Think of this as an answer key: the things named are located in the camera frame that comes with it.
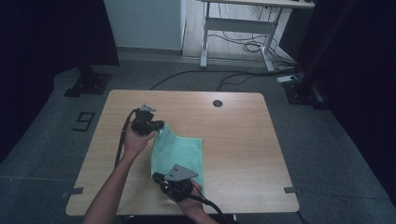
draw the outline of table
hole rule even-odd
[[[215,107],[215,100],[222,107]],[[276,133],[259,93],[202,91],[112,91],[78,175],[66,213],[83,216],[114,168],[120,130],[142,104],[176,134],[203,138],[205,196],[227,214],[296,212],[292,187]],[[118,215],[178,215],[179,208],[150,176],[153,140],[128,175]],[[205,206],[208,213],[216,213]]]
[[[269,55],[269,48],[274,38],[277,24],[279,22],[282,8],[313,8],[315,4],[313,2],[306,3],[304,0],[291,1],[291,0],[199,0],[207,3],[205,13],[205,26],[204,26],[204,42],[201,49],[201,62],[200,66],[206,68],[207,65],[207,32],[209,30],[214,31],[228,31],[228,32],[239,32],[239,33],[252,33],[268,35],[266,38],[265,45],[262,48],[262,57],[264,58],[267,70],[274,71],[274,66]],[[273,21],[246,21],[246,20],[235,20],[225,18],[210,18],[210,3],[224,3],[224,4],[237,4],[237,5],[256,5],[256,6],[268,6],[278,7],[276,17]]]

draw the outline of black curtain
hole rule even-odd
[[[395,10],[394,1],[318,1],[299,54],[299,63],[312,78],[303,83],[320,84],[330,110],[394,204]],[[335,33],[329,38],[331,30]]]
[[[6,0],[0,3],[0,161],[29,127],[62,71],[119,65],[101,0]]]

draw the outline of metal frame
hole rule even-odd
[[[269,55],[269,48],[271,42],[274,38],[276,27],[279,22],[280,15],[282,13],[282,7],[278,8],[276,13],[276,18],[273,21],[244,21],[244,20],[234,20],[234,19],[223,19],[223,18],[210,18],[210,2],[207,2],[206,14],[205,14],[205,25],[204,25],[204,42],[201,49],[201,63],[202,68],[207,66],[207,32],[209,30],[214,31],[228,31],[228,32],[238,32],[238,33],[252,33],[269,35],[265,41],[265,45],[262,48],[262,57],[264,58],[267,70],[270,72],[275,71],[271,56]]]

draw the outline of hand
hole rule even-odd
[[[131,124],[128,125],[126,129],[126,134],[124,138],[124,157],[135,159],[140,152],[145,149],[148,141],[155,136],[156,132],[151,132],[147,136],[138,136],[131,129]]]
[[[191,194],[198,197],[202,197],[201,195],[203,189],[202,186],[197,182],[195,182],[193,179],[191,180],[191,182],[196,187],[196,188],[192,188]],[[198,201],[195,201],[194,199],[190,199],[190,198],[185,199],[183,201],[178,202],[177,205],[180,207],[184,215],[194,220],[195,223],[205,223],[205,224],[217,223],[205,212],[203,204]]]

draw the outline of green towel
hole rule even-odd
[[[178,164],[198,173],[194,180],[204,186],[202,157],[202,138],[179,137],[165,123],[163,129],[157,132],[152,147],[151,174],[158,172],[166,175]]]

